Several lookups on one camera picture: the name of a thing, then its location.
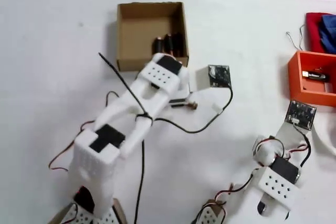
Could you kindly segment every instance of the table surface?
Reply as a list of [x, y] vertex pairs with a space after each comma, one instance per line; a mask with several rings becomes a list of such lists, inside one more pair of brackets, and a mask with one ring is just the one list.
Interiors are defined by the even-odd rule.
[[[200, 134], [155, 123], [145, 140], [138, 223], [190, 223], [218, 190], [248, 178], [256, 166], [251, 148], [257, 135], [276, 134], [289, 104], [286, 64], [295, 49], [285, 32], [298, 42], [305, 13], [336, 13], [336, 0], [0, 0], [4, 223], [47, 223], [69, 203], [67, 174], [50, 171], [47, 164], [82, 122], [102, 111], [109, 90], [125, 90], [97, 55], [115, 57], [117, 4], [167, 1], [185, 4], [190, 70], [229, 65], [234, 99]], [[131, 83], [135, 73], [123, 76]], [[192, 99], [199, 103], [195, 112], [174, 109], [164, 115], [197, 129], [213, 116], [212, 102], [226, 103], [228, 91], [205, 90]], [[336, 160], [321, 142], [335, 141], [335, 113], [319, 106], [314, 124], [312, 155], [288, 224], [334, 223], [336, 217]], [[115, 185], [129, 223], [140, 181], [140, 149], [119, 166]], [[68, 167], [71, 155], [56, 165]]]

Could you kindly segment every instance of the cardboard box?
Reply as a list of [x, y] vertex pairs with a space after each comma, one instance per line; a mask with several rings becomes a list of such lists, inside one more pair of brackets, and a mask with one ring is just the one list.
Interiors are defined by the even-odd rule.
[[189, 53], [183, 3], [130, 3], [118, 5], [117, 64], [120, 71], [140, 71], [153, 55], [156, 37], [181, 33], [183, 53], [176, 58], [188, 65]]
[[[330, 83], [305, 78], [302, 71], [328, 74]], [[336, 55], [297, 51], [288, 62], [288, 76], [291, 100], [336, 106]]]

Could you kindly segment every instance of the orange box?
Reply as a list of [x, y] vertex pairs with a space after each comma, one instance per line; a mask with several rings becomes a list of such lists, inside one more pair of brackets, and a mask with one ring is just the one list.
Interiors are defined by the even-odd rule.
[[[328, 74], [332, 90], [326, 91], [322, 81], [303, 77], [302, 71]], [[288, 62], [288, 76], [291, 100], [336, 106], [336, 55], [297, 51]]]

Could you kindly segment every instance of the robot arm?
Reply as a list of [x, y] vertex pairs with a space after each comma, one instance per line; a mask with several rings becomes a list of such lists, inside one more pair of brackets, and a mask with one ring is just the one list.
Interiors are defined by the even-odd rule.
[[[181, 63], [171, 56], [155, 54], [130, 86], [142, 107], [126, 91], [98, 116], [93, 131], [86, 129], [77, 136], [69, 167], [70, 193], [77, 204], [99, 218], [108, 211], [119, 158], [127, 158], [143, 141], [153, 120], [187, 82], [188, 72]], [[145, 116], [138, 116], [134, 129], [125, 136], [112, 123], [128, 113]]]

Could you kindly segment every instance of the red fabric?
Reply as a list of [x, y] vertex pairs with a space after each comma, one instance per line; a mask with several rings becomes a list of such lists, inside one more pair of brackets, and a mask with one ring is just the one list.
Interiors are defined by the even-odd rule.
[[326, 14], [329, 13], [306, 13], [306, 25], [309, 37], [310, 51], [325, 52], [321, 44], [319, 23], [322, 19], [322, 15]]

